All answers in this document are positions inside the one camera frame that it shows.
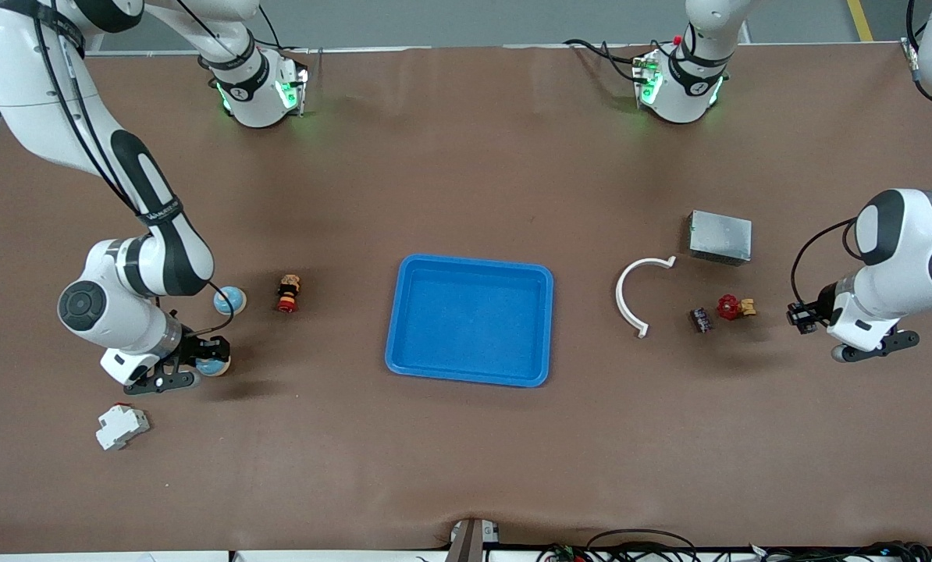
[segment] silver box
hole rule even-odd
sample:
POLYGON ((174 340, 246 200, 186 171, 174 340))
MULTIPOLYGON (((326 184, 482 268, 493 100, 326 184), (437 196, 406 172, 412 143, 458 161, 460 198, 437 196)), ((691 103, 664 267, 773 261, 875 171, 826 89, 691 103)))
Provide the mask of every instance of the silver box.
POLYGON ((688 220, 688 251, 695 258, 743 265, 751 261, 751 221, 692 211, 688 220))

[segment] white curved handle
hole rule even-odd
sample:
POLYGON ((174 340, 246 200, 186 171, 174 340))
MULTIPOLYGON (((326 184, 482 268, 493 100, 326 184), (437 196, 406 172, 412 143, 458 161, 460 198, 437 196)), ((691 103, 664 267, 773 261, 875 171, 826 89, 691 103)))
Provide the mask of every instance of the white curved handle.
POLYGON ((626 319, 626 322, 629 322, 633 325, 634 328, 640 331, 639 337, 641 338, 645 338, 647 336, 647 330, 650 329, 650 324, 647 324, 637 318, 636 315, 633 314, 631 310, 629 310, 629 307, 626 306, 626 299, 622 296, 622 286, 626 282, 626 276, 629 275, 631 270, 634 270, 641 265, 658 265, 663 267, 663 269, 671 269, 671 267, 674 266, 674 260, 675 257, 671 256, 671 258, 667 260, 662 260, 659 258, 643 258, 642 260, 635 261, 629 264, 629 267, 627 267, 625 271, 622 272, 622 275, 619 276, 619 282, 615 284, 615 304, 619 307, 619 313, 622 314, 622 317, 626 319))

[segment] cable connector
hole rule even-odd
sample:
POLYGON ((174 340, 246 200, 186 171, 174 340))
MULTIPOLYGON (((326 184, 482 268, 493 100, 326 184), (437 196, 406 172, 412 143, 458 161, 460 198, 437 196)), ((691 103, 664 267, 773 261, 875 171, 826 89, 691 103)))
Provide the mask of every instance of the cable connector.
POLYGON ((904 49, 904 57, 906 57, 906 66, 909 67, 909 75, 915 82, 920 82, 920 64, 916 60, 916 50, 913 50, 913 46, 909 43, 909 39, 902 37, 900 39, 900 45, 904 49))

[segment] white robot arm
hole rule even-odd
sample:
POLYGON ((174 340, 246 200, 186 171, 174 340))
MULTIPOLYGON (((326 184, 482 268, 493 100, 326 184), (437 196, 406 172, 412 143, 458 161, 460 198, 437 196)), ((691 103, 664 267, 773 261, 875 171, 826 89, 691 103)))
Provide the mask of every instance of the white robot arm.
MULTIPOLYGON (((932 85, 932 11, 920 52, 906 42, 904 48, 913 81, 923 78, 932 85)), ((932 191, 881 192, 854 227, 865 267, 827 285, 815 302, 788 306, 788 322, 801 333, 820 323, 841 341, 833 354, 841 362, 886 356, 919 342, 897 323, 932 309, 932 191)))
POLYGON ((688 29, 680 43, 640 59, 634 77, 641 106, 673 123, 690 123, 716 102, 737 49, 740 28, 762 0, 687 0, 688 29))
MULTIPOLYGON (((223 338, 203 340, 151 303, 153 297, 202 291, 212 277, 212 253, 151 152, 105 109, 81 60, 85 36, 128 29, 142 11, 142 0, 0 0, 0 109, 5 123, 37 156, 101 176, 149 231, 94 245, 81 277, 63 291, 57 308, 67 329, 107 348, 101 365, 128 393, 190 386, 194 375, 180 376, 179 363, 197 367, 210 359, 224 365, 229 361, 223 338), (157 375, 164 364, 173 366, 173 376, 155 376, 145 384, 151 367, 157 375)), ((248 44, 242 53, 248 53, 244 58, 251 63, 238 68, 267 69, 259 61, 265 55, 253 41, 248 44)), ((248 89, 251 99, 240 101, 238 119, 258 123, 285 114, 277 93, 274 111, 269 111, 272 105, 262 88, 277 86, 266 80, 248 89)))

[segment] yellow object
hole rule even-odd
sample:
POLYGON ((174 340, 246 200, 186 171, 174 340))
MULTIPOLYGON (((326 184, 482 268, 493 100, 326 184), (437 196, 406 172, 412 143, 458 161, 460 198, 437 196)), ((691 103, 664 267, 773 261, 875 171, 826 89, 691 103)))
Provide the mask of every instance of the yellow object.
POLYGON ((758 311, 754 309, 754 299, 741 299, 738 310, 740 310, 740 313, 744 316, 754 316, 758 313, 758 311))
POLYGON ((869 29, 869 20, 865 17, 865 10, 862 9, 862 0, 848 0, 848 11, 851 12, 851 19, 855 20, 859 41, 875 41, 872 30, 869 29))

